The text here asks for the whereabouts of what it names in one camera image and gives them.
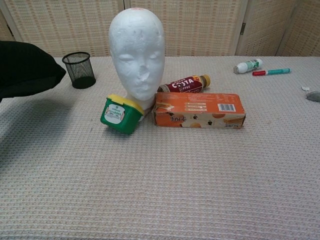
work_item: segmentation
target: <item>green container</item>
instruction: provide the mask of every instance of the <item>green container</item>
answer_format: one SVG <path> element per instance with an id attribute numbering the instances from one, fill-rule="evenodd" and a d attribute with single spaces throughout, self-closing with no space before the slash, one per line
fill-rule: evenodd
<path id="1" fill-rule="evenodd" d="M 144 115 L 142 107 L 132 100 L 111 94 L 106 98 L 100 121 L 124 134 L 134 132 Z"/>

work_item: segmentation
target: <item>bottle label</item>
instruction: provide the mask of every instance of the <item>bottle label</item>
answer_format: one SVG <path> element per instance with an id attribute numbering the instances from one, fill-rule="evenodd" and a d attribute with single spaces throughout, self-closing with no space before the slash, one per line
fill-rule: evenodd
<path id="1" fill-rule="evenodd" d="M 125 109 L 122 106 L 110 104 L 104 113 L 104 118 L 109 123 L 119 124 L 124 119 Z"/>
<path id="2" fill-rule="evenodd" d="M 203 88 L 198 76 L 189 76 L 165 85 L 172 93 L 199 93 Z"/>
<path id="3" fill-rule="evenodd" d="M 251 71 L 253 69 L 257 69 L 259 67 L 259 62 L 258 60 L 251 60 L 251 61 L 246 61 L 245 64 L 248 67 L 247 71 Z"/>

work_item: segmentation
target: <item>plastic bottle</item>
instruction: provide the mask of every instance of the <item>plastic bottle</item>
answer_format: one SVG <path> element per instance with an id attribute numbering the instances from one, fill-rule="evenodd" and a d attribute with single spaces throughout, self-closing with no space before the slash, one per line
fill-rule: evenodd
<path id="1" fill-rule="evenodd" d="M 210 83 L 210 77 L 206 74 L 200 76 L 193 75 L 169 84 L 163 84 L 158 88 L 158 92 L 199 93 L 203 88 L 208 87 Z"/>
<path id="2" fill-rule="evenodd" d="M 250 72 L 252 70 L 256 70 L 260 68 L 264 62 L 257 58 L 251 61 L 241 62 L 237 66 L 233 68 L 233 72 L 235 74 L 244 74 L 246 72 Z"/>

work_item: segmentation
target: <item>yellow lid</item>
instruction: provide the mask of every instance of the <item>yellow lid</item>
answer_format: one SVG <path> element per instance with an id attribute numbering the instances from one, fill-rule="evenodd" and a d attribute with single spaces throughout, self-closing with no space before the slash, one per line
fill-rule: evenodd
<path id="1" fill-rule="evenodd" d="M 208 76 L 208 75 L 202 75 L 204 78 L 205 78 L 205 80 L 206 80 L 206 87 L 208 87 L 209 85 L 210 85 L 210 83 L 211 83 L 211 81 L 210 81 L 210 77 Z"/>
<path id="2" fill-rule="evenodd" d="M 116 94 L 110 94 L 107 97 L 107 99 L 110 99 L 111 101 L 113 101 L 113 102 L 115 102 L 117 104 L 128 105 L 128 106 L 133 107 L 136 110 L 138 110 L 142 115 L 145 114 L 145 111 L 142 109 L 142 107 L 138 103 L 136 103 L 136 102 L 134 102 L 134 101 L 132 101 L 130 99 L 124 98 L 124 97 L 116 95 Z"/>

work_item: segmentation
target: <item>black mesh pen holder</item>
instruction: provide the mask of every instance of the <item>black mesh pen holder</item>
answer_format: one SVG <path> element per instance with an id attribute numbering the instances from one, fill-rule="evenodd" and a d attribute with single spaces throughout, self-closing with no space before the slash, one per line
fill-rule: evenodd
<path id="1" fill-rule="evenodd" d="M 84 51 L 69 53 L 63 57 L 62 62 L 75 89 L 86 89 L 96 83 L 89 53 Z"/>

